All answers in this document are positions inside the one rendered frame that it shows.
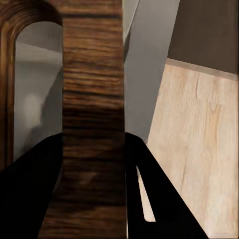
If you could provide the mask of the cutting board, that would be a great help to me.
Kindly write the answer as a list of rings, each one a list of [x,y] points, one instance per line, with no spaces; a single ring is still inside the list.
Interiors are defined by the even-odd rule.
[[[0,0],[0,173],[13,163],[15,43],[63,27],[62,179],[37,239],[128,239],[122,0]]]

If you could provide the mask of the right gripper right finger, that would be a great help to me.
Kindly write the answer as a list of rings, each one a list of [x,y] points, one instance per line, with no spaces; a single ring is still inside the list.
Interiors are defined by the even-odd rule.
[[[156,222],[144,219],[138,166]],[[143,140],[125,133],[128,239],[209,239]]]

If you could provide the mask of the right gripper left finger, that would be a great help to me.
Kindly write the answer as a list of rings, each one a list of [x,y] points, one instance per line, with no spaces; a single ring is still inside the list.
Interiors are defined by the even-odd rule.
[[[0,173],[0,239],[37,239],[61,167],[58,133]]]

